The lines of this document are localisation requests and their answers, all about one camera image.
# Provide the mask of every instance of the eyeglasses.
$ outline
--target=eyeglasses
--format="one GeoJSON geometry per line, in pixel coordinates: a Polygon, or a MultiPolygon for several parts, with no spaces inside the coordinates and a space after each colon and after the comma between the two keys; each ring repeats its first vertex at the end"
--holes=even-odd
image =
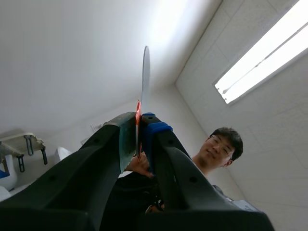
{"type": "Polygon", "coordinates": [[[209,141],[211,142],[213,146],[218,147],[219,152],[222,153],[223,155],[228,156],[231,154],[230,147],[223,144],[221,138],[219,138],[218,136],[212,135],[209,141]]]}

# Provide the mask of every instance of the metal bracket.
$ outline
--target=metal bracket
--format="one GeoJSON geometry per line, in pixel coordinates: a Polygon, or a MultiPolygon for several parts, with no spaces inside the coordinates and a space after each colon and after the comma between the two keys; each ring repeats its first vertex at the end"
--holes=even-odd
{"type": "Polygon", "coordinates": [[[43,160],[44,160],[44,165],[48,164],[47,156],[46,156],[46,147],[41,149],[42,155],[43,155],[43,160]]]}
{"type": "Polygon", "coordinates": [[[24,172],[25,171],[24,155],[19,155],[17,159],[18,159],[18,165],[19,165],[20,172],[24,172]]]}
{"type": "Polygon", "coordinates": [[[24,138],[26,139],[28,154],[31,156],[34,154],[33,148],[32,148],[31,136],[25,135],[24,138]]]}

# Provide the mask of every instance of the screw hole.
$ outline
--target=screw hole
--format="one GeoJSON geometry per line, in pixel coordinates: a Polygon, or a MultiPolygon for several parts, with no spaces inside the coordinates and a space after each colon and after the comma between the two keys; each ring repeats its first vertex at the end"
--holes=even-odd
{"type": "Polygon", "coordinates": [[[196,183],[198,181],[198,179],[196,177],[190,177],[189,181],[192,183],[196,183]]]}

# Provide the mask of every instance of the blue object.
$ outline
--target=blue object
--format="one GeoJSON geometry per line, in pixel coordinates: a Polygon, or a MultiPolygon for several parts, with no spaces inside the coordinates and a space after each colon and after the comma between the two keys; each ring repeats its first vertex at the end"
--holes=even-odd
{"type": "MultiPolygon", "coordinates": [[[[145,113],[142,116],[153,116],[156,117],[153,113],[145,113]]],[[[142,149],[144,150],[147,159],[150,164],[151,172],[155,174],[154,172],[154,166],[152,161],[152,139],[153,135],[156,133],[162,132],[162,131],[173,131],[172,127],[166,124],[165,122],[154,122],[151,124],[148,124],[144,130],[143,134],[141,136],[141,143],[142,143],[142,149]]]]}
{"type": "Polygon", "coordinates": [[[5,178],[5,177],[8,177],[10,174],[6,173],[6,172],[3,172],[0,170],[0,179],[1,178],[5,178]]]}

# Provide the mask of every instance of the fluorescent light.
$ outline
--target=fluorescent light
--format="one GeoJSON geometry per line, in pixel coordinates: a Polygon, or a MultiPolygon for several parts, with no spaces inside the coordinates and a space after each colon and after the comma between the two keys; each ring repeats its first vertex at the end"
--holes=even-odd
{"type": "Polygon", "coordinates": [[[240,97],[308,47],[307,9],[308,0],[300,0],[215,84],[226,103],[240,97]]]}

